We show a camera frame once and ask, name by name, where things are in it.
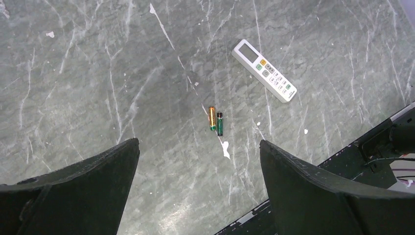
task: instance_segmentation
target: cable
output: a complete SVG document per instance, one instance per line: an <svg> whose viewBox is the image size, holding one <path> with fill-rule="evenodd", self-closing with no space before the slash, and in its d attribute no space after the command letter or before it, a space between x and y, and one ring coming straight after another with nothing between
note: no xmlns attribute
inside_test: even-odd
<svg viewBox="0 0 415 235"><path fill-rule="evenodd" d="M411 171L411 172L415 172L415 169L401 169L401 168L396 168L396 169L392 169L392 171Z"/></svg>
<svg viewBox="0 0 415 235"><path fill-rule="evenodd" d="M407 179L402 179L402 178L408 178L408 177L415 177L415 175L397 176L396 178L400 180L407 180Z"/></svg>
<svg viewBox="0 0 415 235"><path fill-rule="evenodd" d="M369 166L371 163L377 162L377 161L409 161L409 162L415 162L415 158L378 158L374 159L372 161L367 162L363 166Z"/></svg>

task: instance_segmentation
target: black plastic part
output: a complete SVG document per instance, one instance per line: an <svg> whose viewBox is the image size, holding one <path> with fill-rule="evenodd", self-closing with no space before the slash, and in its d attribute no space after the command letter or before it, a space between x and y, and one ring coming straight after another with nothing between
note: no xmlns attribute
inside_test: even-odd
<svg viewBox="0 0 415 235"><path fill-rule="evenodd" d="M415 125L398 125L391 130L391 142L400 153L415 153Z"/></svg>
<svg viewBox="0 0 415 235"><path fill-rule="evenodd" d="M351 181L260 143L279 235L412 235L415 195Z"/></svg>
<svg viewBox="0 0 415 235"><path fill-rule="evenodd" d="M363 184L379 187L389 188L396 183L396 178L391 170L387 166L376 164L372 167L362 167L362 165L369 161L368 157L365 157L363 148L359 148L363 143L371 140L379 132L384 130L391 130L394 125L408 125L413 124L415 120L415 108L411 108L409 105L393 115L393 121L388 118L378 126L374 127L360 138L355 140L353 143L343 148L325 162L319 165L320 168L326 169L334 174L342 176L346 179L354 180ZM250 230L245 230L247 226L255 227L255 225L264 228L264 235L275 235L277 234L272 217L274 213L270 209L270 201L266 200L251 211L257 211L259 213L254 214L248 221L242 223L239 219L221 230L221 235L250 235L256 234L251 233Z"/></svg>
<svg viewBox="0 0 415 235"><path fill-rule="evenodd" d="M114 235L139 158L138 140L15 185L0 186L2 235Z"/></svg>

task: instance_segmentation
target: white remote control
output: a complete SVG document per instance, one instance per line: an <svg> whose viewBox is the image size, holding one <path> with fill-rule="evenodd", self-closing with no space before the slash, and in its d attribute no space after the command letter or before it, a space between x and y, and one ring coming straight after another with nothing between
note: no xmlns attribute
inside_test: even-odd
<svg viewBox="0 0 415 235"><path fill-rule="evenodd" d="M242 39L232 55L282 103L290 101L297 89L248 41Z"/></svg>

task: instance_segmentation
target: remote button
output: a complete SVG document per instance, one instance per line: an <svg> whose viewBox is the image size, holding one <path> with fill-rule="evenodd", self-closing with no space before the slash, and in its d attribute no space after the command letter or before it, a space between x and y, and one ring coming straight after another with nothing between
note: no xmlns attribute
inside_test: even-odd
<svg viewBox="0 0 415 235"><path fill-rule="evenodd" d="M262 75L264 75L265 77L268 77L268 75L270 75L270 73L268 72L268 70L264 70L264 72L262 72Z"/></svg>

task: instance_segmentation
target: green battery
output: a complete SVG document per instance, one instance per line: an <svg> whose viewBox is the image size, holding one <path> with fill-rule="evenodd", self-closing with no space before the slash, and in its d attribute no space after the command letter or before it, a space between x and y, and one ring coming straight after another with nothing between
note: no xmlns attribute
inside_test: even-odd
<svg viewBox="0 0 415 235"><path fill-rule="evenodd" d="M222 113L218 113L218 120L216 123L217 126L217 131L218 131L218 136L223 136L223 114Z"/></svg>

